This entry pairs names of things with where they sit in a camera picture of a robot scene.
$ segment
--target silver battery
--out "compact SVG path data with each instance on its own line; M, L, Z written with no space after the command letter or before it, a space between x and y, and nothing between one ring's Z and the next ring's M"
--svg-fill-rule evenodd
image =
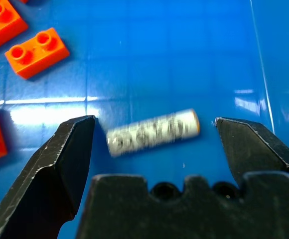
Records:
M199 119L191 109L111 129L107 132L107 144L110 155L118 157L147 147L192 138L199 133Z

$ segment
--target blue table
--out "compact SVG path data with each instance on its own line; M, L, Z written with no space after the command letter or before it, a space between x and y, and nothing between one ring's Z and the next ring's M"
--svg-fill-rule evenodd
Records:
M143 175L182 189L203 175L234 183L218 116L263 123L289 146L289 2L253 0L11 0L29 30L0 47L0 121L10 153L0 159L0 201L31 155L67 119L95 115L91 177ZM54 27L71 55L25 81L4 52ZM193 108L194 140L112 159L109 128Z

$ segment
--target blue surface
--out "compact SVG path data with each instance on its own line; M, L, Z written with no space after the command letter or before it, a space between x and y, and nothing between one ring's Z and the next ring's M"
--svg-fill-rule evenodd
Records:
M182 189L190 174L203 175L210 185L233 183L213 125L218 116L259 121L289 145L289 3L12 3L30 28L0 47L0 120L10 149L0 159L0 201L61 122L86 114L99 119L82 206L62 227L60 239L74 238L91 177L98 173L140 174L149 188L169 181ZM3 53L50 27L71 56L24 81ZM200 137L119 159L109 156L107 129L188 108L200 118Z

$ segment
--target blue tiled surface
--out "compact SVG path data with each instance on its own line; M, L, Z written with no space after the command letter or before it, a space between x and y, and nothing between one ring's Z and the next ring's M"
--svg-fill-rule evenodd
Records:
M190 174L203 175L210 185L234 182L214 127L218 116L259 121L271 130L274 125L289 145L289 5L285 22L277 23L284 7L279 1L274 10L263 0L253 0L253 8L249 0L12 3L30 28L0 47L0 109L10 114L4 119L13 142L0 159L0 201L58 125L86 114L99 124L82 205L98 173L140 174L149 188L160 181L182 188ZM71 55L24 81L3 53L49 27ZM198 138L120 159L109 156L109 128L188 108L199 115ZM60 239L74 238L82 208L62 227Z

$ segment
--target battery label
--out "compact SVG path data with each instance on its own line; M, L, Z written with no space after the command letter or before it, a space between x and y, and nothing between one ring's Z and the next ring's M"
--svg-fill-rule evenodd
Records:
M135 152L147 147L197 136L200 131L194 110L148 119L107 132L111 156Z

